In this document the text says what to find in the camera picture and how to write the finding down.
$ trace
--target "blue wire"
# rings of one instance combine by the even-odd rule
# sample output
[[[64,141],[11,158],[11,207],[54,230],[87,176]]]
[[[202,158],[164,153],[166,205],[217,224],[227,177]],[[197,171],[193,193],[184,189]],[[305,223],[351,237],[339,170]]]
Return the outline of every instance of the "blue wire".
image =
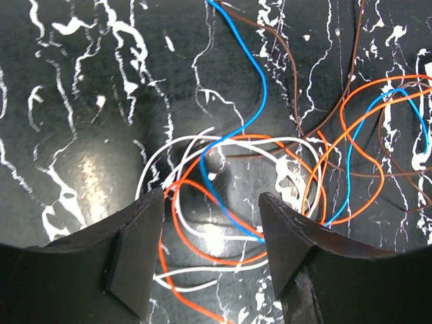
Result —
[[[255,121],[255,119],[263,112],[265,103],[267,102],[267,81],[265,79],[265,75],[264,72],[262,71],[262,69],[260,68],[260,66],[258,65],[257,61],[255,61],[254,57],[252,56],[252,54],[250,53],[248,47],[244,44],[244,41],[242,40],[242,37],[239,35],[236,26],[234,25],[233,21],[231,20],[231,18],[228,16],[228,14],[225,12],[225,10],[223,10],[223,8],[218,5],[217,3],[215,3],[212,0],[207,0],[207,2],[212,5],[219,13],[221,13],[221,15],[225,18],[226,22],[228,23],[229,27],[232,29],[232,32],[234,33],[234,36],[237,38],[238,43],[240,44],[241,48],[243,49],[243,51],[245,52],[246,56],[249,58],[250,62],[253,64],[253,66],[255,67],[256,71],[258,72],[258,74],[261,77],[262,83],[263,83],[263,101],[261,102],[261,106],[258,109],[257,113],[250,118],[250,120],[245,123],[242,127],[238,128],[237,130],[233,131],[232,133],[225,135],[224,137],[222,137],[221,139],[211,143],[202,153],[200,156],[200,162],[199,162],[199,166],[200,166],[200,171],[201,171],[201,175],[202,178],[204,180],[204,183],[206,185],[206,187],[209,189],[209,191],[211,192],[211,194],[216,198],[217,202],[219,203],[223,213],[228,217],[228,219],[239,229],[241,230],[243,233],[249,235],[249,236],[253,236],[255,238],[257,238],[259,240],[259,242],[264,243],[264,239],[260,238],[259,236],[253,234],[251,231],[247,230],[246,228],[244,228],[243,226],[241,226],[239,223],[237,223],[228,213],[228,210],[226,208],[226,206],[223,204],[221,197],[219,197],[219,195],[217,194],[216,190],[214,189],[213,185],[211,184],[209,177],[208,177],[208,172],[207,169],[205,167],[205,155],[218,143],[223,142],[224,140],[231,138],[232,136],[235,136],[237,134],[239,134],[242,130],[244,130],[245,128],[247,128],[251,123],[253,123]]]
[[[396,88],[393,90],[390,90],[387,93],[382,94],[381,96],[379,96],[378,98],[376,98],[368,107],[368,109],[366,110],[366,113],[368,113],[382,98],[394,93],[394,92],[402,92],[402,94],[407,97],[408,93],[405,91],[405,89],[402,88]],[[414,112],[416,113],[418,119],[420,120],[421,123],[421,128],[423,133],[425,134],[425,153],[428,151],[429,149],[429,137],[427,136],[427,128],[426,128],[426,124],[423,121],[422,117],[420,116],[420,112],[419,112],[419,108],[417,108],[416,104],[414,103],[414,101],[412,101],[412,99],[408,100],[412,109],[414,110]],[[361,128],[363,127],[365,120],[362,120],[361,123],[359,123],[359,125],[357,126],[356,132],[354,133],[352,139],[356,140],[358,133],[360,132]],[[348,201],[350,200],[350,195],[351,195],[351,153],[352,153],[352,144],[350,144],[350,147],[348,149],[348,153],[346,155],[346,184],[347,184],[347,191],[346,191],[346,198],[345,201],[343,203],[343,205],[340,207],[339,211],[337,211],[337,213],[325,224],[325,226],[330,225],[331,222],[333,222],[335,219],[337,219],[340,214],[342,213],[342,211],[344,211],[346,205],[348,204]]]

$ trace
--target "black plastic part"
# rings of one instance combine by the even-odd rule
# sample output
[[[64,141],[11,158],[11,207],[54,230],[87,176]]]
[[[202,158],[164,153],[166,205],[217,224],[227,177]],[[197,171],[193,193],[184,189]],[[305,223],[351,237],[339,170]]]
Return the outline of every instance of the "black plastic part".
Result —
[[[432,323],[432,246],[398,254],[341,236],[272,194],[259,206],[286,323]]]
[[[139,323],[163,220],[153,190],[46,247],[0,245],[0,323]]]

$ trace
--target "black marble surface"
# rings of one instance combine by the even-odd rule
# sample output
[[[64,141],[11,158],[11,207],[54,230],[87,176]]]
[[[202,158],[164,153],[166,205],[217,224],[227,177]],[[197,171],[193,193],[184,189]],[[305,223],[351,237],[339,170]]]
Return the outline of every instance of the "black marble surface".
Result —
[[[288,38],[299,71],[302,125],[313,128],[342,92],[359,2],[229,4]],[[269,102],[248,131],[297,136],[286,54],[266,32],[237,26],[269,82]],[[384,76],[424,72],[432,60],[431,26],[426,0],[368,1],[351,89]],[[42,246],[126,207],[134,199],[143,162],[165,141],[210,126],[216,127],[215,134],[226,134],[248,120],[261,101],[257,73],[222,17],[203,0],[0,1],[0,41],[0,240],[7,244]],[[353,99],[347,123],[364,113],[383,86]],[[417,103],[430,132],[432,101]],[[365,124],[358,143],[378,158],[385,172],[395,171],[379,150],[374,125],[374,120]],[[337,117],[323,129],[330,141],[340,131]],[[408,105],[388,109],[383,133],[405,170],[419,168],[419,162],[428,165],[417,154],[424,143],[416,143],[420,126]],[[146,183],[157,186],[180,162],[186,145],[163,155]],[[339,145],[339,153],[332,155],[342,166],[346,147]],[[259,224],[258,195],[275,192],[274,167],[261,159],[225,157],[234,151],[223,149],[209,158],[211,171],[218,173],[216,186],[237,215]],[[352,160],[355,170],[377,173],[359,154]],[[199,179],[198,172],[193,178]],[[413,179],[432,193],[430,174]],[[329,171],[329,213],[342,203],[345,183],[343,174]],[[377,183],[353,178],[348,212],[362,206]],[[365,213],[333,229],[390,250],[424,246],[432,242],[430,210],[403,211],[421,201],[406,180],[389,178]],[[182,205],[199,230],[236,233],[218,208],[192,189],[182,191]],[[163,233],[171,269],[207,264],[180,242],[168,212]],[[257,251],[251,243],[191,239],[219,257]],[[217,285],[188,297],[239,324],[283,323],[268,268],[181,275],[175,282],[188,286],[210,279],[218,279]],[[213,323],[157,284],[146,322]]]

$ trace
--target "bundle of wires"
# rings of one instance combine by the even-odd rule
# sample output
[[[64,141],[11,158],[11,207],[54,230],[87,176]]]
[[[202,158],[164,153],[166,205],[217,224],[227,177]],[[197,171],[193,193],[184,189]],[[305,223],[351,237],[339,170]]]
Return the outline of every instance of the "bundle of wires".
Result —
[[[190,144],[188,145],[188,147],[186,148],[186,150],[184,152],[184,156],[182,157],[180,163],[174,168],[174,170],[172,170],[172,172],[162,182],[162,187],[165,189],[165,198],[169,198],[170,195],[172,194],[171,213],[173,216],[173,223],[175,226],[175,230],[178,233],[178,236],[181,238],[182,242],[192,252],[196,253],[198,256],[202,257],[203,259],[211,261],[212,263],[217,263],[218,265],[223,265],[223,266],[222,267],[220,267],[220,266],[190,267],[190,268],[184,268],[184,269],[177,269],[174,271],[169,271],[169,269],[167,267],[166,260],[165,260],[163,242],[162,242],[162,234],[161,234],[161,240],[159,242],[159,258],[160,258],[162,269],[163,269],[164,273],[158,274],[158,275],[155,274],[154,280],[158,284],[162,285],[164,288],[170,289],[173,292],[173,294],[178,298],[178,300],[183,302],[185,305],[195,309],[196,311],[198,311],[198,312],[200,312],[200,313],[202,313],[202,314],[204,314],[204,315],[206,315],[206,316],[208,316],[208,317],[210,317],[210,318],[212,318],[212,319],[214,319],[220,323],[232,323],[231,321],[224,319],[222,316],[217,315],[215,313],[212,313],[211,311],[189,301],[188,299],[186,299],[185,297],[183,297],[180,294],[180,292],[184,292],[184,293],[195,292],[197,290],[208,288],[208,287],[216,284],[215,280],[204,283],[204,284],[199,285],[199,286],[183,288],[183,287],[175,286],[172,279],[171,279],[171,276],[178,275],[181,273],[193,273],[195,271],[217,271],[217,272],[249,271],[249,270],[253,270],[253,269],[258,269],[259,267],[263,267],[268,263],[268,260],[266,259],[266,252],[265,251],[257,254],[256,256],[250,257],[248,259],[241,259],[239,261],[232,261],[232,260],[227,260],[227,259],[216,258],[214,256],[211,256],[209,254],[204,253],[203,251],[201,251],[197,247],[195,247],[187,239],[187,237],[183,233],[182,227],[187,232],[189,232],[190,234],[192,234],[193,236],[196,236],[198,238],[208,238],[209,237],[209,235],[207,233],[199,232],[199,231],[195,230],[194,228],[192,228],[192,226],[186,221],[186,218],[184,217],[184,214],[182,211],[181,200],[180,200],[180,190],[184,184],[187,184],[187,185],[192,186],[193,188],[196,188],[197,190],[201,191],[205,196],[210,198],[219,208],[221,208],[223,213],[236,226],[236,228],[238,228],[244,234],[244,235],[238,235],[238,236],[226,236],[226,235],[213,236],[211,238],[212,240],[221,240],[221,241],[222,240],[242,240],[242,241],[260,242],[260,243],[264,242],[264,235],[258,228],[255,228],[255,227],[247,224],[247,222],[241,220],[238,216],[234,215],[234,213],[231,212],[224,205],[221,197],[218,195],[218,193],[214,189],[214,187],[213,187],[213,185],[209,179],[209,175],[208,175],[207,169],[205,167],[206,154],[209,153],[212,149],[217,148],[217,147],[221,147],[221,146],[225,146],[225,145],[236,145],[236,146],[242,147],[244,149],[254,151],[255,153],[259,154],[260,156],[266,157],[272,163],[277,165],[278,159],[276,157],[274,157],[272,154],[268,153],[267,151],[264,151],[263,149],[261,149],[259,147],[262,144],[273,142],[276,145],[278,145],[281,149],[283,149],[287,155],[289,155],[291,158],[297,160],[301,164],[301,166],[303,166],[303,168],[305,168],[305,170],[307,170],[307,172],[310,173],[310,176],[309,176],[309,179],[306,183],[305,188],[304,188],[304,186],[301,186],[299,183],[297,183],[296,179],[294,179],[294,177],[290,178],[291,182],[297,188],[297,191],[299,193],[299,199],[300,199],[300,202],[299,202],[300,203],[300,210],[299,211],[301,211],[301,213],[303,215],[310,217],[314,213],[314,211],[317,209],[320,200],[322,200],[321,224],[323,224],[325,226],[330,226],[330,225],[337,225],[337,224],[345,223],[345,222],[357,217],[364,210],[366,210],[368,208],[368,206],[379,195],[379,192],[381,191],[381,189],[383,187],[383,183],[384,183],[384,177],[385,176],[384,176],[383,168],[382,168],[381,164],[378,163],[378,161],[376,159],[374,159],[371,156],[369,156],[368,154],[366,154],[355,143],[355,140],[356,140],[356,138],[357,138],[362,126],[363,126],[364,120],[366,118],[368,118],[369,116],[371,116],[372,114],[374,114],[375,112],[377,112],[378,110],[389,105],[389,103],[384,102],[384,103],[378,105],[377,107],[375,107],[375,105],[380,100],[387,99],[389,95],[392,95],[392,94],[397,93],[397,92],[402,93],[404,95],[404,97],[399,98],[399,99],[394,99],[394,100],[392,100],[391,103],[394,104],[394,103],[400,103],[402,101],[409,101],[412,109],[414,110],[414,112],[416,113],[416,116],[418,117],[418,119],[420,121],[421,130],[425,136],[425,153],[426,153],[429,151],[429,135],[427,133],[427,127],[426,127],[426,125],[425,125],[425,123],[424,123],[424,121],[420,115],[419,109],[416,107],[416,105],[415,105],[414,101],[412,101],[412,99],[415,97],[419,97],[421,95],[425,95],[425,94],[430,93],[432,91],[432,88],[428,88],[427,90],[423,90],[421,92],[411,94],[411,95],[408,95],[408,93],[404,89],[401,89],[401,88],[396,88],[396,89],[391,90],[387,93],[384,93],[384,94],[378,96],[378,98],[375,99],[370,104],[370,106],[366,110],[366,113],[362,117],[358,118],[349,127],[346,126],[345,119],[344,119],[345,106],[350,102],[350,99],[355,94],[357,94],[358,92],[362,91],[365,88],[368,88],[368,87],[373,86],[375,84],[378,84],[380,82],[391,82],[392,80],[405,80],[405,79],[418,80],[418,79],[422,79],[422,78],[432,80],[432,78],[430,78],[428,76],[424,76],[424,75],[395,76],[395,77],[391,77],[391,78],[384,78],[384,79],[376,80],[373,82],[369,82],[369,83],[361,86],[360,88],[356,89],[355,91],[351,92],[345,101],[342,102],[342,100],[341,100],[342,104],[340,106],[340,121],[341,121],[341,125],[343,127],[343,130],[344,130],[342,132],[342,134],[333,143],[328,143],[328,141],[324,137],[323,133],[320,131],[317,132],[322,143],[324,144],[324,150],[323,150],[322,154],[319,154],[315,150],[315,148],[310,144],[308,139],[293,138],[293,137],[272,138],[270,136],[263,135],[263,134],[242,134],[242,135],[239,135],[240,133],[243,133],[245,131],[245,129],[251,123],[253,123],[254,120],[256,120],[258,118],[258,116],[261,114],[261,112],[263,111],[265,104],[266,104],[266,100],[267,100],[267,81],[266,81],[264,72],[259,67],[258,63],[255,61],[254,57],[252,56],[252,54],[248,50],[247,46],[244,44],[241,36],[239,35],[238,31],[236,30],[236,27],[235,27],[234,23],[231,21],[231,18],[228,16],[227,12],[225,12],[225,10],[222,8],[222,6],[218,5],[216,2],[214,2],[212,0],[207,0],[207,1],[210,5],[212,5],[225,18],[229,27],[232,29],[234,36],[238,40],[241,48],[245,52],[246,56],[249,58],[251,64],[253,64],[253,66],[257,70],[257,72],[261,78],[262,85],[263,85],[262,103],[261,103],[258,111],[255,113],[255,115],[249,121],[247,121],[244,125],[242,125],[242,127],[229,133],[226,136],[210,136],[210,135],[208,135],[208,133],[213,131],[214,128],[209,128],[209,129],[203,130],[198,135],[183,136],[181,138],[177,138],[175,140],[172,140],[171,142],[168,142],[166,145],[162,146],[148,160],[148,162],[147,162],[147,164],[146,164],[146,166],[145,166],[145,168],[141,174],[139,182],[138,182],[138,187],[136,190],[136,198],[138,198],[140,193],[141,193],[142,185],[144,184],[144,179],[146,177],[148,170],[157,161],[158,156],[165,149],[168,149],[169,147],[171,147],[175,143],[178,143],[178,142],[181,142],[184,140],[191,140]],[[353,131],[356,127],[357,127],[357,129],[355,130],[353,137],[351,137],[350,132]],[[330,217],[330,219],[327,220],[327,194],[326,194],[326,191],[323,187],[323,179],[325,177],[327,164],[330,163],[330,161],[328,161],[330,152],[332,150],[334,150],[336,148],[336,146],[343,139],[345,139],[345,137],[348,138],[348,140],[350,141],[350,146],[349,146],[349,149],[348,149],[348,152],[346,155],[347,195],[346,195],[346,199],[345,199],[344,203],[342,204],[342,206],[340,207],[340,209],[336,213],[334,213],[334,215],[332,215]],[[212,142],[208,146],[206,146],[205,148],[202,148],[200,150],[197,150],[197,151],[191,153],[192,149],[194,148],[194,146],[198,140],[211,140]],[[290,145],[292,145],[291,143],[298,143],[298,144],[304,145],[312,153],[313,157],[315,158],[315,161],[316,161],[315,166],[311,169],[311,167],[308,166],[299,156],[294,154],[284,144],[284,142],[290,142]],[[351,172],[351,165],[350,164],[351,164],[351,156],[352,156],[352,148],[353,147],[364,158],[368,159],[369,161],[371,161],[372,163],[375,164],[375,166],[379,172],[380,183],[379,183],[378,189],[374,193],[374,195],[372,195],[372,197],[361,208],[359,208],[359,210],[346,216],[343,219],[339,219],[340,215],[344,212],[344,209],[347,207],[347,205],[349,203],[350,194],[351,194],[350,176],[351,176],[352,172]],[[185,166],[191,160],[193,160],[193,158],[195,158],[195,160],[189,165],[187,170],[183,173],[183,168],[185,168]],[[196,167],[196,165],[199,165],[200,172],[202,174],[202,180],[205,183],[205,186],[207,187],[207,189],[204,188],[203,186],[201,186],[200,184],[198,184],[197,182],[188,179],[188,176],[190,175],[191,171]],[[307,205],[307,201],[308,201],[308,193],[309,193],[312,181],[316,181],[317,190],[315,192],[314,199],[312,199],[312,201],[313,201],[312,205],[307,210],[306,205]]]

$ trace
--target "glossy black surface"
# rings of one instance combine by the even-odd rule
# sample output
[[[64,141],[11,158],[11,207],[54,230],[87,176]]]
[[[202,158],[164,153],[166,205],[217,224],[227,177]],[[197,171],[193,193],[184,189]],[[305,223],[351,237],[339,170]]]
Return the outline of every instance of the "glossy black surface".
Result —
[[[237,0],[230,4],[288,37],[299,72],[302,125],[306,130],[317,125],[346,81],[359,3]],[[351,89],[386,74],[423,72],[431,61],[431,24],[426,0],[369,1]],[[239,22],[237,26],[265,67],[269,82],[266,109],[248,131],[297,136],[286,54],[267,33]],[[0,240],[7,244],[42,246],[128,206],[143,159],[166,140],[210,126],[216,127],[215,134],[226,134],[248,120],[261,101],[257,73],[222,17],[205,1],[2,1],[0,41]],[[346,110],[347,122],[362,115],[382,89],[377,86],[354,98]],[[402,167],[411,170],[419,160],[413,155],[419,122],[406,104],[391,109],[383,134]],[[422,111],[429,129],[431,109],[432,103],[425,99]],[[372,134],[374,125],[374,120],[365,124],[358,143],[382,162],[385,172],[394,171]],[[330,141],[340,131],[337,116],[323,129]],[[186,145],[182,142],[162,156],[152,186],[180,162]],[[423,145],[420,140],[414,151],[421,152]],[[332,159],[344,165],[348,145],[338,147],[341,153]],[[274,167],[260,159],[225,158],[236,151],[240,149],[211,155],[209,169],[218,173],[215,185],[227,205],[257,224],[259,194],[276,193]],[[352,160],[355,170],[377,173],[357,153]],[[429,176],[413,177],[428,194]],[[199,179],[198,172],[194,178]],[[341,205],[345,183],[344,174],[329,172],[329,213]],[[377,183],[353,178],[349,210],[362,206]],[[424,246],[432,241],[429,210],[403,211],[420,201],[405,180],[390,178],[364,214],[334,229],[390,250]],[[190,188],[182,191],[182,206],[199,230],[236,233],[218,208]],[[166,216],[164,243],[170,251],[170,268],[207,264],[185,248],[171,216]],[[192,241],[215,256],[256,252],[249,243]],[[237,323],[281,323],[268,269],[182,275],[175,282],[187,286],[213,278],[219,280],[216,287],[188,297]],[[156,284],[151,304],[149,323],[213,323]]]

